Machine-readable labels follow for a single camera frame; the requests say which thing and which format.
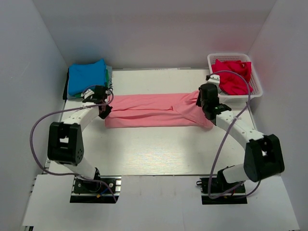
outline white tabletop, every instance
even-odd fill
[[[115,94],[192,92],[205,82],[206,70],[116,71]],[[80,106],[68,101],[66,108]],[[244,105],[230,105],[235,112]],[[243,120],[252,126],[248,111]],[[298,224],[281,177],[262,181],[246,205],[202,205],[198,176],[208,174],[225,134],[219,128],[106,129],[97,118],[83,132],[85,156],[102,175],[122,175],[118,202],[71,204],[73,177],[39,175],[23,225],[34,231],[221,231],[297,230]],[[242,147],[229,137],[217,170],[243,162]],[[68,172],[52,163],[51,171]],[[251,191],[255,183],[247,181]]]
[[[205,83],[208,70],[114,71],[115,95],[193,92]],[[65,109],[80,107],[81,100],[68,100]],[[237,114],[245,104],[228,104]],[[71,113],[65,113],[63,119]],[[253,126],[249,111],[242,119]],[[101,175],[196,175],[209,174],[225,131],[214,127],[112,128],[97,117],[83,131],[85,157]],[[228,137],[216,171],[242,163],[243,148]],[[67,172],[55,162],[50,170]]]

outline stack of folded clothes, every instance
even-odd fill
[[[112,67],[107,66],[104,59],[94,64],[71,65],[66,75],[63,99],[80,98],[83,90],[92,85],[102,85],[108,87],[109,91],[113,90]]]

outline black joint housing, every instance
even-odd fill
[[[280,142],[275,135],[250,140],[246,144],[244,170],[248,178],[257,182],[284,171]]]
[[[68,143],[60,139],[68,138]],[[50,160],[77,166],[83,158],[82,131],[79,124],[53,122],[49,127],[48,152]]]

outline blue folded shirt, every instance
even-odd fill
[[[71,96],[81,93],[91,85],[106,84],[106,64],[104,59],[88,65],[73,64],[69,67],[67,93]]]

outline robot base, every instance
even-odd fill
[[[246,198],[240,198],[245,195],[245,186],[241,185],[234,192],[227,193],[225,196],[219,197],[217,199],[211,199],[207,194],[208,178],[200,178],[197,181],[197,186],[201,186],[201,199],[203,205],[240,205],[247,204]],[[216,195],[224,192],[226,189],[218,182],[217,178],[212,178],[211,185],[211,195]]]

